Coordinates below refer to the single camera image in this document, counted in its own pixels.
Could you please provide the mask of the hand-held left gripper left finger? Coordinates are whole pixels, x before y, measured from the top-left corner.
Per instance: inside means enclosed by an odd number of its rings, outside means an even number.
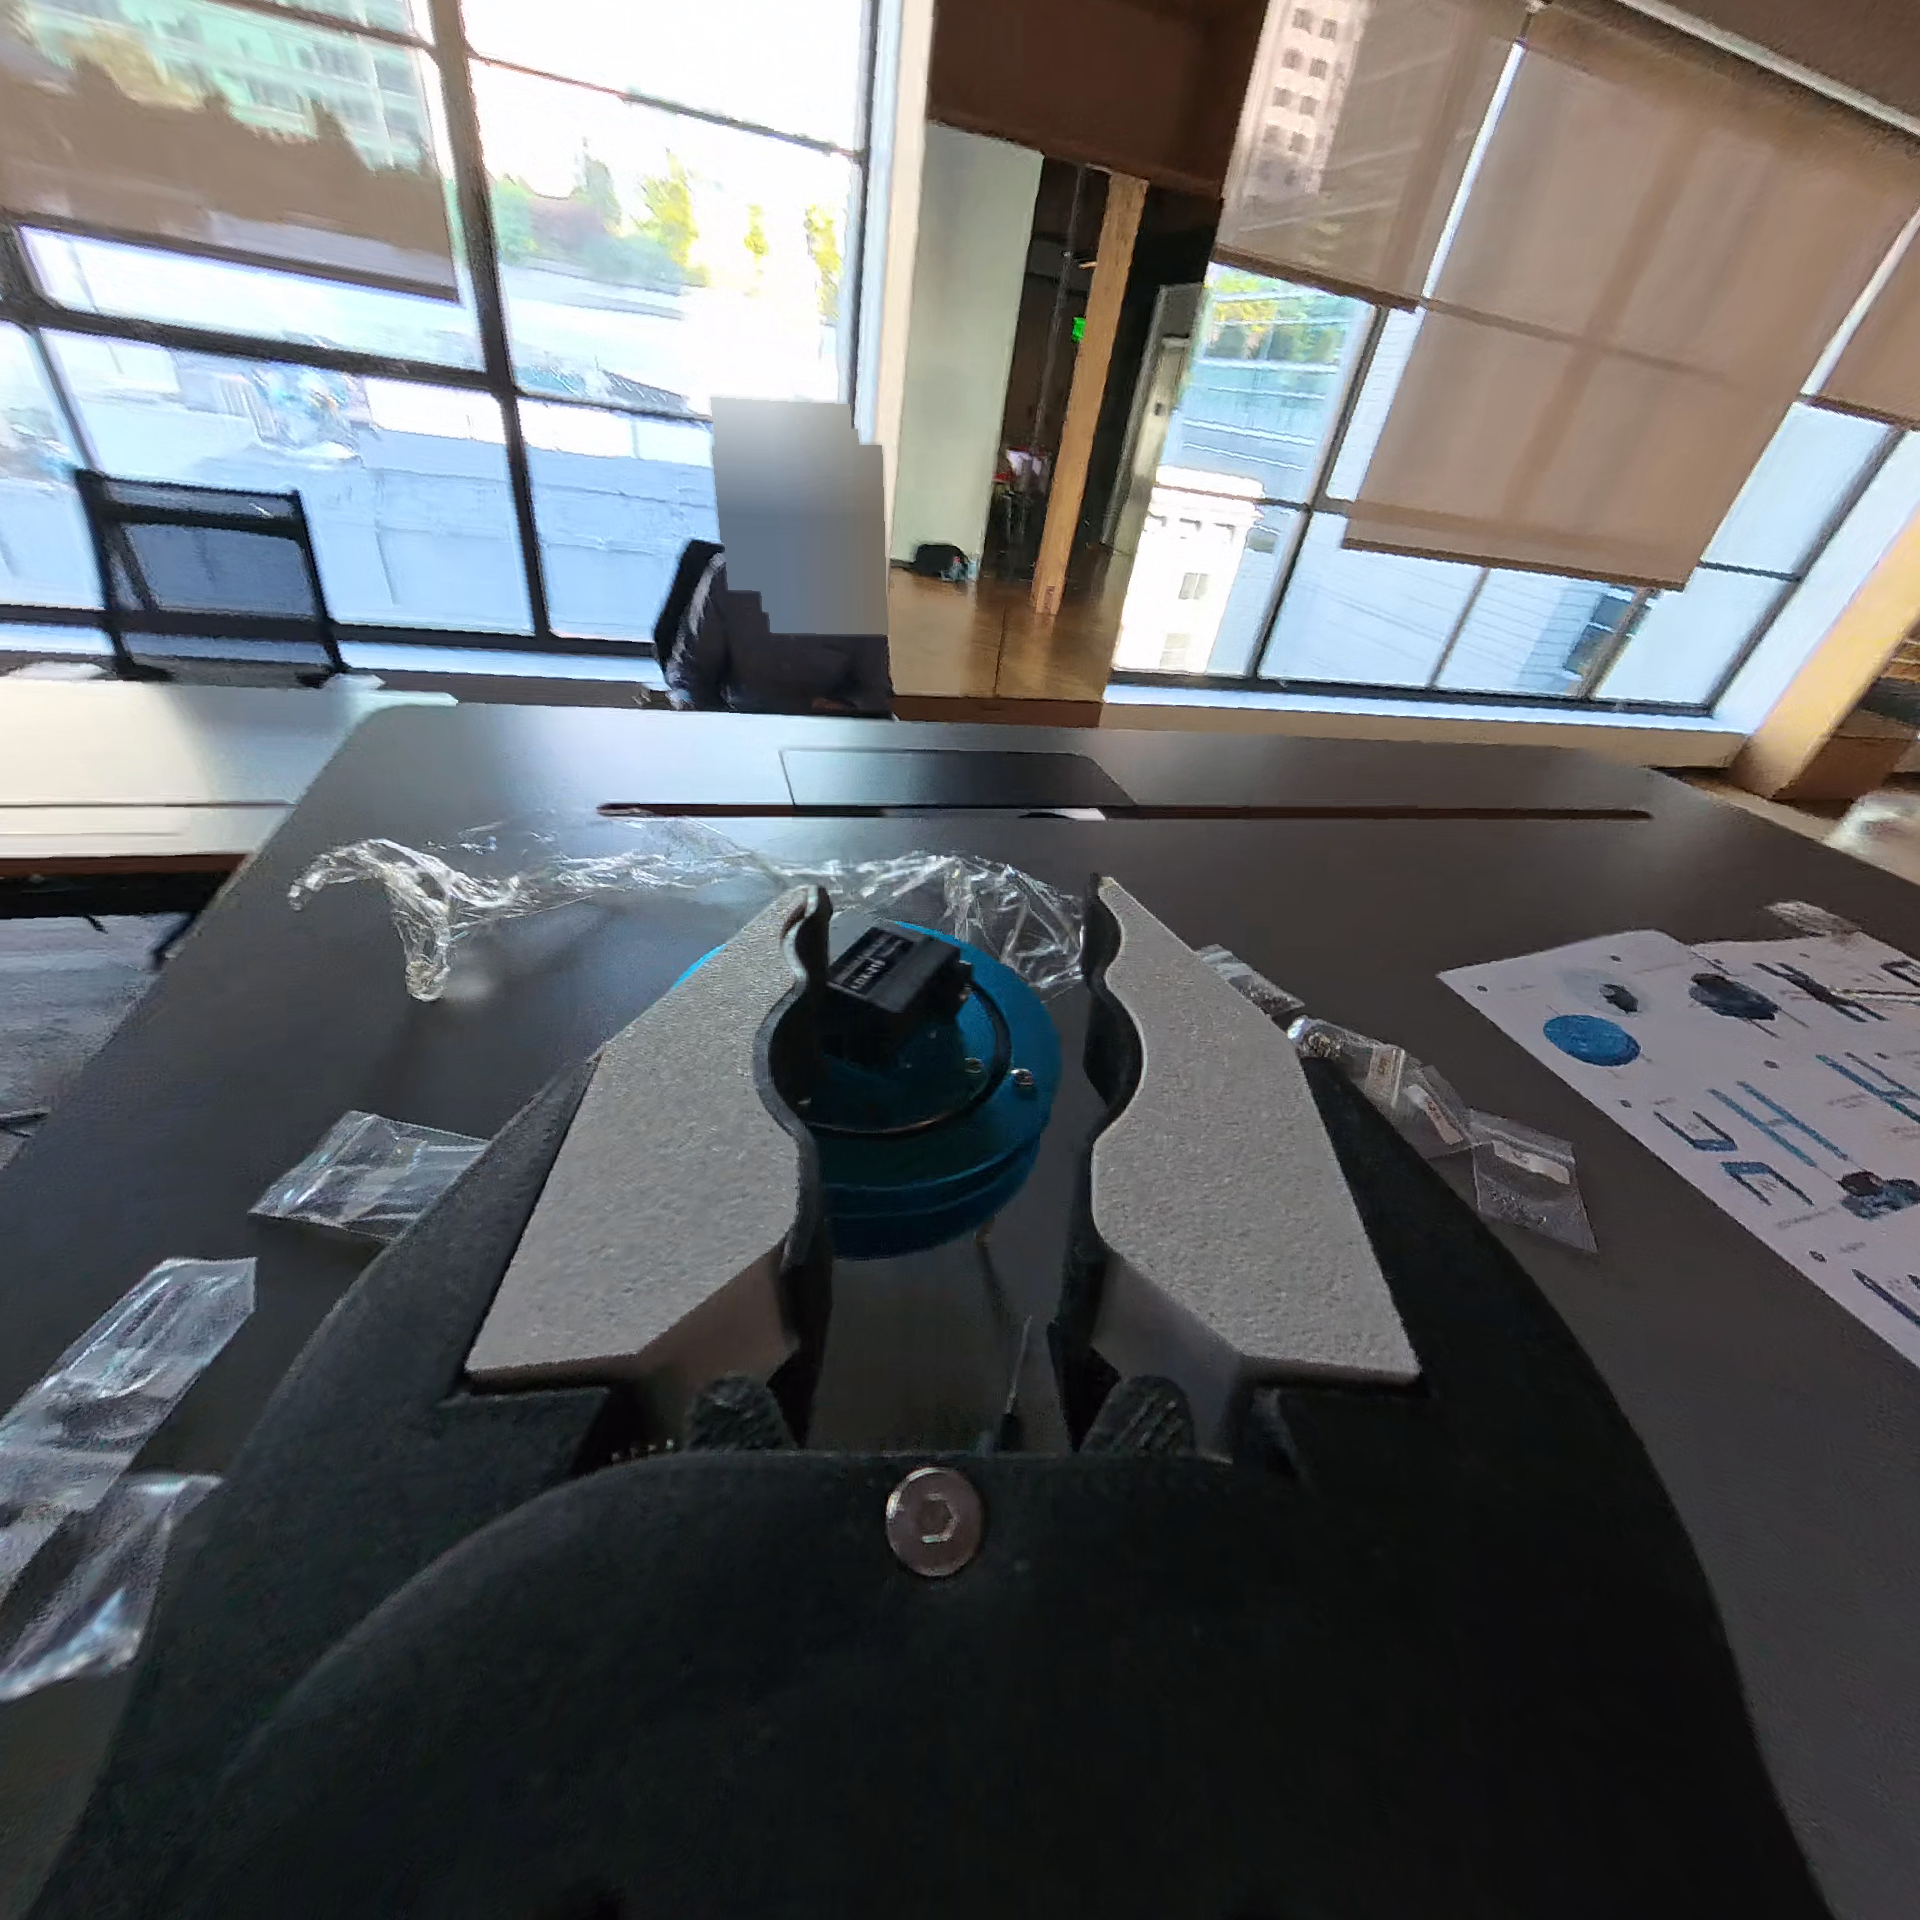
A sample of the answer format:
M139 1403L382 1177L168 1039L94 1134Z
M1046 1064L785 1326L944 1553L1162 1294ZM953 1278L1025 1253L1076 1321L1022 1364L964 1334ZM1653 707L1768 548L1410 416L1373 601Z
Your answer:
M598 1049L474 1385L613 1387L665 1439L742 1375L809 1439L833 1233L803 1104L825 1072L830 924L825 886L782 894Z

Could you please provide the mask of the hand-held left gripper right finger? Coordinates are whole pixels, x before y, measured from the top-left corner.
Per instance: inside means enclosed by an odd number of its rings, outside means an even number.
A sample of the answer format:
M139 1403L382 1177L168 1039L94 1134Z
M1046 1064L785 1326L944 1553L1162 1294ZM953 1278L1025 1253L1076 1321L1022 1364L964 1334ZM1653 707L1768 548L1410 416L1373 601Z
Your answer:
M1133 1424L1235 1454L1272 1387L1420 1387L1288 1033L1113 875L1089 879L1081 969L1099 1117L1053 1313L1072 1448Z

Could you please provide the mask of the blue round base with motor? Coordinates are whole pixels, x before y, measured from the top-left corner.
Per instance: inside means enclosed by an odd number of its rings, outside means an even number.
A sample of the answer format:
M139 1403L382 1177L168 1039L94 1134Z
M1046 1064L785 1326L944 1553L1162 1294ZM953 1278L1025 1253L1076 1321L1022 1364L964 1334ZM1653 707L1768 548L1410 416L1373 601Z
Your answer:
M789 1113L846 1260L984 1232L1033 1167L1064 1072L1018 971L933 928L841 919L809 885L684 971L619 1052L643 1127L676 1148L721 1134L680 1167L757 1189L739 1253L777 1240L794 1203Z

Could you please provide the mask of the white instruction booklet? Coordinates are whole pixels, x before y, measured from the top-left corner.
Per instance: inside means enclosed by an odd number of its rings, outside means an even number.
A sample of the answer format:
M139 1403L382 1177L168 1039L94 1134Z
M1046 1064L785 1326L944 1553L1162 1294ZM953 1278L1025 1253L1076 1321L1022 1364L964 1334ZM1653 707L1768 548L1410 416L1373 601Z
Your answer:
M1918 1361L1915 958L1627 931L1438 979Z

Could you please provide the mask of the long clear plastic bag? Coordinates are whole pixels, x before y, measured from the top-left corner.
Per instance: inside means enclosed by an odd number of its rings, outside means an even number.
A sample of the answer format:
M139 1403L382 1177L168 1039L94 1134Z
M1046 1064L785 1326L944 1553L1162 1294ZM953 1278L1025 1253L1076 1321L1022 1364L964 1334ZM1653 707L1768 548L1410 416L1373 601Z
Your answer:
M2 1700L133 1668L181 1525L225 1487L220 1473L139 1472L65 1520L4 1604Z
M100 1501L253 1307L251 1256L150 1269L4 1415L4 1517Z

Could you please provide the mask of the black framed window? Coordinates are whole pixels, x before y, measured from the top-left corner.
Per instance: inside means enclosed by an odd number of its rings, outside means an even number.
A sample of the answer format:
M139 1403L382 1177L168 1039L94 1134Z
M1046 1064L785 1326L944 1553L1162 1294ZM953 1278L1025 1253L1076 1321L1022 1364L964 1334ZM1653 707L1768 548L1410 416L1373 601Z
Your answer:
M1180 295L1116 537L1120 683L1707 713L1915 508L1915 429L1798 400L1678 589L1349 548L1417 320L1226 262Z
M400 4L453 301L4 215L4 645L105 647L77 469L297 492L352 638L648 643L714 398L852 400L884 4Z

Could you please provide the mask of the office table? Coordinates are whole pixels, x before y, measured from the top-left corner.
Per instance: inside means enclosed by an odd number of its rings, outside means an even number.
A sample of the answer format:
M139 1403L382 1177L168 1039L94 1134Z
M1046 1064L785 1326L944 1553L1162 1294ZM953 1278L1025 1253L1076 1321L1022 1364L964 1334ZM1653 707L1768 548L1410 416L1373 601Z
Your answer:
M432 689L162 686L9 676L2 873L229 873L378 713Z

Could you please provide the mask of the black office chair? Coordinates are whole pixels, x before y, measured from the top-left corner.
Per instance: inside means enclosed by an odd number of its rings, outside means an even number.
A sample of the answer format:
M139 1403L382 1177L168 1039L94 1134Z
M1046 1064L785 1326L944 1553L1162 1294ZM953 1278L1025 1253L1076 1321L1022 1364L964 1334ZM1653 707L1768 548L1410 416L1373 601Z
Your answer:
M346 676L297 492L94 469L74 480L118 681L323 688Z

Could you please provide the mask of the wooden beam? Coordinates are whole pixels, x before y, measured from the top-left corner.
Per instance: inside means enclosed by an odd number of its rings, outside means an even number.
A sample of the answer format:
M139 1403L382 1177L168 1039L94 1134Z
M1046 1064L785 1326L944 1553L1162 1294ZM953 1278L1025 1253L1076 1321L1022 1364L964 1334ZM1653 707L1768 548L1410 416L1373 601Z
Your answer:
M1772 795L1796 774L1884 676L1918 619L1918 516L1909 516L1816 652L1744 743L1729 776Z

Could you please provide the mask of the beige roller blind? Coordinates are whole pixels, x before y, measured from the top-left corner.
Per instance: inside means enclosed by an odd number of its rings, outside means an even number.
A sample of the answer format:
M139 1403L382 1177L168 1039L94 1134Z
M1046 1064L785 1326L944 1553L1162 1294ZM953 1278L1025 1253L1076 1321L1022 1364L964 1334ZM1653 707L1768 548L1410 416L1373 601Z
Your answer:
M426 4L4 1L18 224L453 301Z
M1414 304L1528 21L1524 1L1272 1L1214 262Z
M1918 229L1877 276L1838 357L1812 385L1833 411L1918 427Z
M1632 7L1546 7L1342 544L1686 584L1914 213L1912 135Z

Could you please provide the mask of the wooden post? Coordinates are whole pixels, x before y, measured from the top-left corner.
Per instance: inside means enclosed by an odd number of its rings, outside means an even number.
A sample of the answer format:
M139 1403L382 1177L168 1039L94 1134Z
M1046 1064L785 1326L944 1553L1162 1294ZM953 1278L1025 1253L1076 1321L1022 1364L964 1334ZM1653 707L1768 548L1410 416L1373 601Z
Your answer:
M1072 360L1064 433L1052 464L1040 553L1029 591L1029 606L1040 619L1053 619L1065 599L1072 544L1085 502L1092 444L1108 388L1146 195L1148 181L1108 173L1089 287L1085 331Z

